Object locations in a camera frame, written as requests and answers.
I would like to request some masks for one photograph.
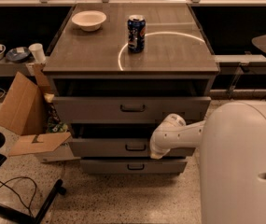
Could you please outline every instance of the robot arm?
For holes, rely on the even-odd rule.
[[[177,114],[170,114],[150,139],[151,159],[161,159],[171,148],[197,147],[202,139],[205,121],[187,125]]]

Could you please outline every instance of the gray countertop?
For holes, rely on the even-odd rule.
[[[107,19],[95,32],[84,32],[71,22],[51,53],[47,72],[198,72],[216,73],[217,64],[203,41],[186,4],[79,4],[73,15],[99,10]],[[144,15],[145,49],[127,50],[127,20]]]

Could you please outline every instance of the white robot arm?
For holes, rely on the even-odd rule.
[[[266,223],[266,102],[231,102],[191,125],[170,115],[151,157],[174,147],[200,147],[202,224]]]

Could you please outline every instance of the drawer handle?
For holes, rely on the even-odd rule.
[[[127,169],[128,170],[144,170],[145,165],[144,164],[127,164]]]
[[[143,147],[129,147],[128,145],[125,145],[125,149],[127,151],[132,151],[132,152],[140,152],[146,150],[146,145],[144,144]]]
[[[139,108],[128,108],[128,107],[125,107],[124,105],[120,106],[120,110],[122,112],[144,112],[145,109],[146,109],[145,105],[142,105]]]

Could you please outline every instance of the dark bowl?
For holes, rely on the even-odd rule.
[[[28,60],[31,51],[26,47],[11,49],[6,58],[13,63],[23,63]]]

